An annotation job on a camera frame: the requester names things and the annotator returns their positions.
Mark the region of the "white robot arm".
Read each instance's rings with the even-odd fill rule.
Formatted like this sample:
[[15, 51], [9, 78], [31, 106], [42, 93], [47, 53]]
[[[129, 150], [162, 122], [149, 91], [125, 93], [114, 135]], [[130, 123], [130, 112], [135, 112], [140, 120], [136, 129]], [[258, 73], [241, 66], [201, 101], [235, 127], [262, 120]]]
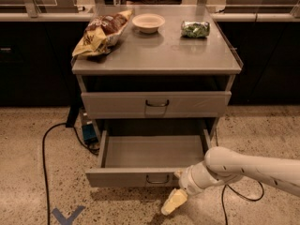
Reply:
[[206, 188], [234, 183], [242, 176], [300, 196], [299, 160], [246, 156], [221, 146], [210, 148], [204, 161], [177, 171], [175, 176], [179, 179], [179, 189], [175, 188], [163, 204], [161, 213], [165, 216], [184, 204], [188, 197]]

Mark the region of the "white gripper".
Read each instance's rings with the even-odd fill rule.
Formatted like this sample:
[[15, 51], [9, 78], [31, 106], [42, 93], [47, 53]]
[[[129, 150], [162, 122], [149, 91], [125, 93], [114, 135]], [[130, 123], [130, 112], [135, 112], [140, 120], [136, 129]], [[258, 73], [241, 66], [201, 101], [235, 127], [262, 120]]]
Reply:
[[184, 204], [188, 200], [188, 196], [197, 195], [210, 187], [235, 183], [242, 178], [238, 174], [220, 175], [212, 172], [206, 168], [204, 161], [177, 171], [174, 176], [179, 179], [180, 188], [175, 188], [163, 204], [161, 213], [165, 216]]

